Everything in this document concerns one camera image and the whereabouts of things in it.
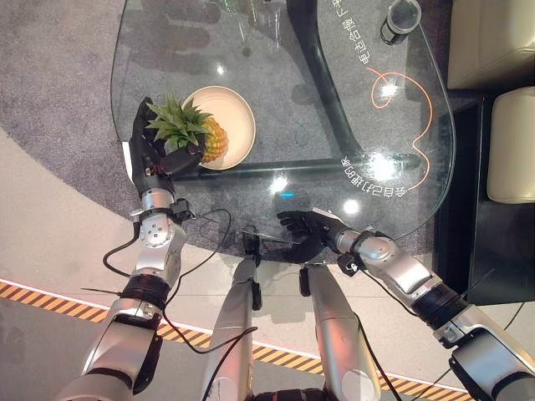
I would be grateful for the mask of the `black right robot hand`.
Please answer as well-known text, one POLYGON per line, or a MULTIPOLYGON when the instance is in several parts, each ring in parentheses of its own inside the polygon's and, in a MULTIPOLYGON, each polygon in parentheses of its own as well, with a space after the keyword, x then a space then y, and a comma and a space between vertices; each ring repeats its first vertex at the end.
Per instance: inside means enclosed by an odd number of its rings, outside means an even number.
POLYGON ((311 211, 283 211, 277 213, 279 223, 293 238, 288 258, 294 263, 305 263, 318 256, 325 247, 339 254, 339 236, 349 230, 337 216, 319 208, 311 211))

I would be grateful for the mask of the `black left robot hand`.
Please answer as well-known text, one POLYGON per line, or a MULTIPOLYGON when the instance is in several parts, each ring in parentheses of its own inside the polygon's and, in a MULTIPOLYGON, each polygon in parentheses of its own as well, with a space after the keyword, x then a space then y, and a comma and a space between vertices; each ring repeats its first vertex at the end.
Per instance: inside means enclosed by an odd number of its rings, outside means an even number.
POLYGON ((199 145, 182 145, 167 154, 165 140, 157 140, 156 129, 149 129, 156 114, 148 105, 153 104, 145 97, 137 110, 132 135, 129 141, 131 179, 138 195, 153 189, 163 189, 172 195, 176 193, 173 180, 199 165, 205 150, 205 135, 201 134, 199 145))

